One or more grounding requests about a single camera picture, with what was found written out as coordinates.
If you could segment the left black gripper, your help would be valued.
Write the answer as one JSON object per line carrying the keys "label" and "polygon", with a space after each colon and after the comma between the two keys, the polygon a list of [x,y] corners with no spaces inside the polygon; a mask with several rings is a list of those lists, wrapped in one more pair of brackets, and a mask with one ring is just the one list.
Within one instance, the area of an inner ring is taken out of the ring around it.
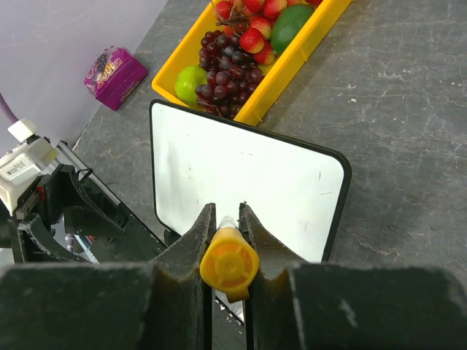
{"label": "left black gripper", "polygon": [[62,213],[66,233],[97,238],[124,234],[86,193],[73,166],[60,165],[57,171],[35,178],[18,200],[15,219],[8,219],[15,263],[87,262],[61,246],[46,228],[58,223]]}

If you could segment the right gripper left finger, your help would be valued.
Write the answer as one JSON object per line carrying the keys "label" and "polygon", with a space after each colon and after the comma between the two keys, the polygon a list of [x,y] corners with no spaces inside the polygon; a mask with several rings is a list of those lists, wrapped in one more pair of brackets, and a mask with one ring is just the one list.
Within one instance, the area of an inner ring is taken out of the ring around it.
{"label": "right gripper left finger", "polygon": [[3,349],[210,349],[213,292],[199,272],[216,228],[207,204],[149,262],[1,268]]}

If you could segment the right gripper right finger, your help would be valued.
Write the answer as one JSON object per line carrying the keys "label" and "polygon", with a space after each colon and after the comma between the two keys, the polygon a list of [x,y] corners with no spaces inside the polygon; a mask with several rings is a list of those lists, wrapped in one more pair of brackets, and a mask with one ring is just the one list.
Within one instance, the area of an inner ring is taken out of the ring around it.
{"label": "right gripper right finger", "polygon": [[310,263],[246,204],[239,226],[260,259],[244,312],[247,348],[466,347],[466,291],[446,270]]}

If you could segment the yellow marker cap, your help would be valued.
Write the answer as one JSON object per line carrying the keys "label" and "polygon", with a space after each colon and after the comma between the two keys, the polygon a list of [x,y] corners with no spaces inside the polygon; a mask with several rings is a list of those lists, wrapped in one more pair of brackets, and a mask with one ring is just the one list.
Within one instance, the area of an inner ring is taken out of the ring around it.
{"label": "yellow marker cap", "polygon": [[212,237],[200,262],[201,279],[225,293],[229,303],[250,297],[249,287],[260,266],[256,251],[239,230],[222,227]]}

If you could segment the white whiteboard marker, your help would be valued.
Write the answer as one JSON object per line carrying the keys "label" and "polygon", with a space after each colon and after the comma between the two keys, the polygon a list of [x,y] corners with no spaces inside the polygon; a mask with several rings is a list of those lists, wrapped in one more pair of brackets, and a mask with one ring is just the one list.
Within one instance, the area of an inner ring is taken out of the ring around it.
{"label": "white whiteboard marker", "polygon": [[237,220],[230,216],[224,216],[217,227],[219,230],[223,228],[238,229]]}

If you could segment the small whiteboard black frame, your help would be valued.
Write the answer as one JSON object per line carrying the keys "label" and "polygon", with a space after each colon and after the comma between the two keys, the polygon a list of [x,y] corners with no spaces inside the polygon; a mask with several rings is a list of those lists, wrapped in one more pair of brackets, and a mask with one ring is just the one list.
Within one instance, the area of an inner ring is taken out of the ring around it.
{"label": "small whiteboard black frame", "polygon": [[161,224],[184,234],[206,204],[223,218],[245,203],[303,259],[329,258],[352,178],[342,153],[160,99],[149,121]]}

